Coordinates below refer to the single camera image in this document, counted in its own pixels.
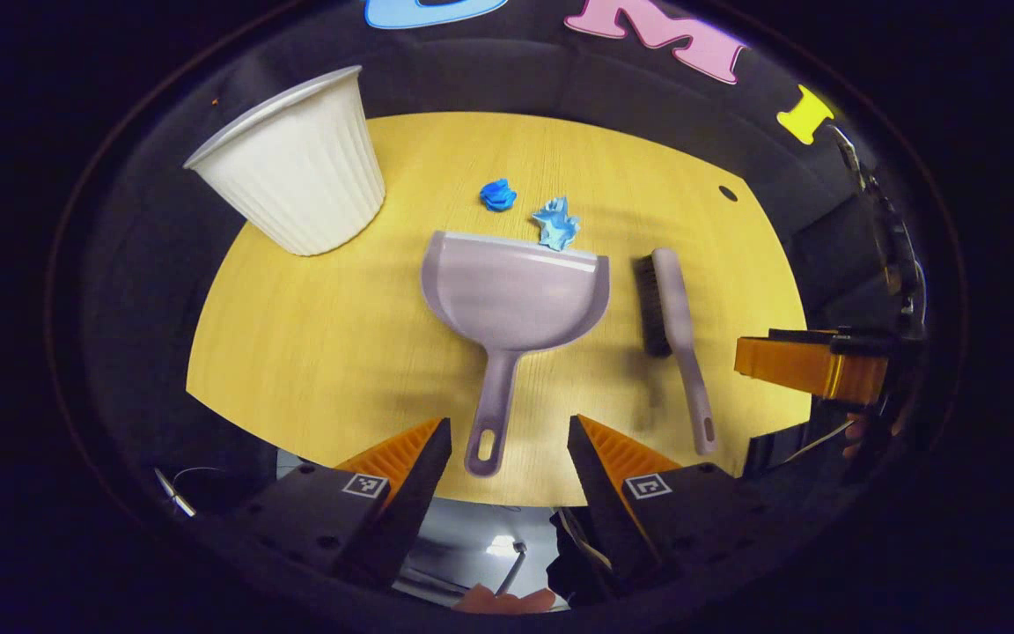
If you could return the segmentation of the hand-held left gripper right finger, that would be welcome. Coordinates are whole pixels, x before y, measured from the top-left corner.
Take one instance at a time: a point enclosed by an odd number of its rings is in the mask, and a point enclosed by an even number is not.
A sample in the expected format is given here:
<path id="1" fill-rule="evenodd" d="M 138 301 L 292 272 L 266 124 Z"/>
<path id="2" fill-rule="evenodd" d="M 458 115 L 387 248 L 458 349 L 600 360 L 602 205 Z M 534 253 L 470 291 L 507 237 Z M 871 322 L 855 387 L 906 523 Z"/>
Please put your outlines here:
<path id="1" fill-rule="evenodd" d="M 571 418 L 567 448 L 624 593 L 736 593 L 812 537 L 808 522 L 716 464 L 680 466 L 584 415 Z"/>

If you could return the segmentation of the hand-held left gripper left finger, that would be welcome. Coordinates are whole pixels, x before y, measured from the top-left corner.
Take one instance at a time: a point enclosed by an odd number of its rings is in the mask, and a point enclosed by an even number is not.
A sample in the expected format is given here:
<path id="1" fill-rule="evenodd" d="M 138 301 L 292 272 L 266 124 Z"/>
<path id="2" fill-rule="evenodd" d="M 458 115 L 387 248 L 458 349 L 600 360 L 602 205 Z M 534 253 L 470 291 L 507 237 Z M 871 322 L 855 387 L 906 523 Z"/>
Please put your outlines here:
<path id="1" fill-rule="evenodd" d="M 231 520 L 262 549 L 328 577 L 386 589 L 415 544 L 453 449 L 450 418 L 334 467 L 301 464 Z"/>

